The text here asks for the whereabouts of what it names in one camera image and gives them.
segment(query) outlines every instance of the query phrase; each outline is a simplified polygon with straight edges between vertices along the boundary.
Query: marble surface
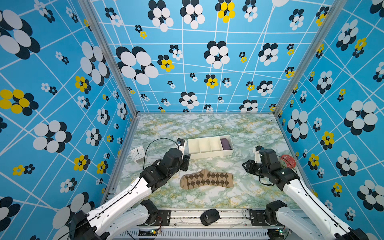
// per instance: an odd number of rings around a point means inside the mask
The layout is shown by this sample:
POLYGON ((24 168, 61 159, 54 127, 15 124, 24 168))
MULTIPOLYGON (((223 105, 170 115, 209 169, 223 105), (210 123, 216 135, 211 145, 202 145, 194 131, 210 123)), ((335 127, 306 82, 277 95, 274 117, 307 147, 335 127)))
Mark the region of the marble surface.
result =
MULTIPOLYGON (((288 207, 298 208, 295 202, 276 186, 259 183, 258 177, 245 172, 242 164, 254 160, 256 145, 272 148, 277 155, 290 154, 284 137, 272 114, 142 114, 131 149, 147 148, 153 140, 167 137, 185 140, 199 137, 230 135, 234 152, 231 156, 194 159, 187 172, 177 172, 166 185, 149 196, 158 208, 265 208, 267 203, 282 200, 288 207), (233 174, 233 188, 202 186, 184 190, 180 179, 185 174, 208 169, 233 174)), ((173 147, 174 143, 161 139, 147 151, 146 166, 173 147)), ((135 163, 129 156, 118 183, 123 190, 139 176, 143 162, 135 163)))

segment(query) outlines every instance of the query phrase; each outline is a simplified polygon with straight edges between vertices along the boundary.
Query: black mouse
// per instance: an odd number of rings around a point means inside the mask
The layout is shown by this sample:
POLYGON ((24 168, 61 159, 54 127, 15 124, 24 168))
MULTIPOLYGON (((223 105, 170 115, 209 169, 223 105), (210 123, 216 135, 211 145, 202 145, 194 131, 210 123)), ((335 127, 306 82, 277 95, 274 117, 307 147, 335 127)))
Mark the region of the black mouse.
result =
POLYGON ((204 226, 211 225, 212 223, 216 222, 219 218, 220 214, 216 209, 209 209, 200 216, 201 223, 204 226))

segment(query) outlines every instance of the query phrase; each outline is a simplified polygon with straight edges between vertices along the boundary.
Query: black cable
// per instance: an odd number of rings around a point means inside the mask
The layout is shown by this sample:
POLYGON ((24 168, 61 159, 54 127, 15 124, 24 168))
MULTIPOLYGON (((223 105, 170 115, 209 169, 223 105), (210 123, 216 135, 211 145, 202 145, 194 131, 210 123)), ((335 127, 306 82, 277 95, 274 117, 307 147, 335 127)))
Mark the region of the black cable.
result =
POLYGON ((262 181, 261 181, 261 172, 262 172, 262 168, 263 168, 263 167, 266 167, 266 165, 262 164, 262 165, 260 166, 260 168, 259 168, 259 182, 260 182, 261 184, 263 184, 263 185, 266 185, 266 186, 274 186, 274 184, 266 184, 266 183, 262 183, 262 181))
POLYGON ((93 219, 95 219, 95 218, 96 218, 96 216, 94 216, 94 217, 91 218, 90 220, 86 221, 85 223, 81 224, 80 226, 76 227, 74 230, 67 232, 67 233, 64 234, 63 236, 69 234, 70 232, 76 231, 76 229, 78 229, 78 228, 84 226, 84 225, 87 224, 89 221, 91 221, 91 220, 93 220, 93 219))
POLYGON ((136 239, 134 239, 134 238, 129 234, 128 230, 127 230, 127 233, 128 233, 128 235, 129 235, 133 240, 136 240, 136 239))
MULTIPOLYGON (((141 179, 141 178, 139 178, 139 181, 136 183, 136 185, 135 185, 130 191, 128 191, 125 195, 123 195, 123 196, 122 196, 121 198, 119 198, 117 201, 115 201, 114 203, 112 203, 111 205, 109 205, 108 207, 106 207, 106 208, 105 208, 103 211, 101 211, 99 214, 104 213, 108 208, 110 208, 111 206, 113 206, 113 204, 117 203, 117 202, 120 201, 123 197, 125 197, 126 195, 128 195, 129 192, 131 192, 133 189, 135 189, 135 187, 139 184, 140 179, 141 179)), ((90 221, 92 221, 92 220, 95 219, 95 218, 96 218, 96 216, 94 216, 93 218, 87 220, 85 223, 83 223, 83 224, 81 224, 80 226, 76 227, 74 230, 69 231, 69 232, 67 232, 66 234, 64 234, 63 236, 61 236, 58 240, 60 240, 62 237, 64 237, 65 235, 69 234, 70 232, 76 231, 76 229, 78 229, 78 228, 84 226, 85 224, 89 223, 90 221)))
POLYGON ((253 210, 253 209, 246 209, 246 210, 245 210, 245 212, 244 212, 245 218, 248 219, 248 220, 251 220, 251 221, 252 221, 252 219, 247 218, 247 211, 248 211, 248 210, 253 210))
MULTIPOLYGON (((171 140, 171 139, 169 139, 169 138, 162 137, 162 138, 153 140, 152 142, 157 141, 157 140, 160 140, 160 139, 168 139, 168 140, 171 140)), ((148 145, 148 147, 147 147, 147 149, 146 149, 146 151, 145 151, 145 153, 144 153, 143 171, 144 171, 144 166, 145 166, 145 155, 146 155, 147 150, 148 150, 149 146, 151 145, 151 143, 148 145)), ((109 205, 108 207, 106 207, 106 208, 105 208, 103 211, 101 211, 99 214, 104 213, 108 208, 110 208, 110 207, 113 206, 115 203, 117 203, 118 201, 120 201, 123 197, 125 197, 126 195, 128 195, 129 192, 131 192, 133 189, 135 189, 135 187, 139 184, 140 179, 141 179, 141 178, 139 178, 139 181, 136 183, 136 185, 135 185, 130 191, 128 191, 126 194, 124 194, 124 195, 123 195, 121 198, 119 198, 117 201, 113 202, 111 205, 109 205)), ((74 230, 67 232, 66 234, 64 234, 63 236, 61 236, 61 237, 60 237, 59 239, 57 239, 57 240, 60 240, 62 237, 64 237, 65 235, 69 234, 70 232, 76 231, 76 229, 79 229, 80 227, 84 226, 85 224, 89 223, 90 221, 92 221, 92 220, 95 219, 95 218, 96 218, 96 216, 94 216, 94 217, 91 218, 90 220, 87 220, 85 223, 83 223, 83 224, 81 224, 80 226, 76 227, 74 230)))
POLYGON ((288 230, 287 236, 285 236, 284 240, 287 239, 287 237, 288 237, 290 231, 291 231, 291 229, 288 230))
MULTIPOLYGON (((293 168, 293 166, 292 166, 292 164, 289 162, 289 161, 287 161, 287 163, 289 163, 289 165, 291 165, 291 167, 292 167, 292 170, 294 170, 295 172, 296 172, 296 174, 297 174, 297 170, 296 169, 294 169, 293 168)), ((340 227, 346 234, 348 234, 351 238, 352 238, 352 236, 342 227, 342 226, 340 226, 339 225, 339 223, 338 222, 336 222, 312 197, 311 197, 311 195, 305 190, 305 187, 303 186, 303 184, 302 184, 302 182, 301 182, 301 180, 299 180, 299 182, 300 182, 300 185, 301 185, 301 187, 303 188, 303 190, 304 190, 304 192, 311 198, 311 200, 332 220, 332 221, 334 221, 335 223, 336 223, 336 225, 338 226, 338 227, 340 227)))
MULTIPOLYGON (((166 138, 166 137, 158 138, 156 140, 153 140, 152 142, 160 140, 160 139, 168 139, 168 140, 174 142, 177 145, 177 143, 175 141, 173 141, 172 139, 166 138)), ((152 142, 148 145, 148 147, 147 147, 147 149, 145 150, 145 153, 144 153, 143 172, 144 172, 144 167, 145 167, 145 156, 147 155, 147 150, 148 150, 149 146, 152 144, 152 142)))

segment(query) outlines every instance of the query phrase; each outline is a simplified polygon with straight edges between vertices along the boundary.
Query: beige sock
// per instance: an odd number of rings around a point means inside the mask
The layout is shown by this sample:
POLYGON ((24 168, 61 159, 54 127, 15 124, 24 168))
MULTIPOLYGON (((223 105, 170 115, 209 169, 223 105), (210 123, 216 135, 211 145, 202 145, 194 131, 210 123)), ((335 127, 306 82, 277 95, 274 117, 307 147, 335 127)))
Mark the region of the beige sock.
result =
POLYGON ((233 187, 233 174, 226 172, 209 172, 203 169, 197 173, 184 175, 180 180, 182 189, 193 189, 206 185, 233 187))

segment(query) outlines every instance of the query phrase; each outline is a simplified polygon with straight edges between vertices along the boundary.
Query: white alarm clock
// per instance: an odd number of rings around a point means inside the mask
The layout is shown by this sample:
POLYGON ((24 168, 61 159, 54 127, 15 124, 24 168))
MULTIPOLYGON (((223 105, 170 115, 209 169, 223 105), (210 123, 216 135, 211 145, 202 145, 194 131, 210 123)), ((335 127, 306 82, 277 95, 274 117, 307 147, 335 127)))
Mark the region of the white alarm clock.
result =
POLYGON ((144 153, 145 152, 144 152, 143 146, 140 146, 140 147, 137 147, 137 148, 131 150, 131 157, 132 157, 133 161, 140 162, 140 161, 144 160, 144 153))

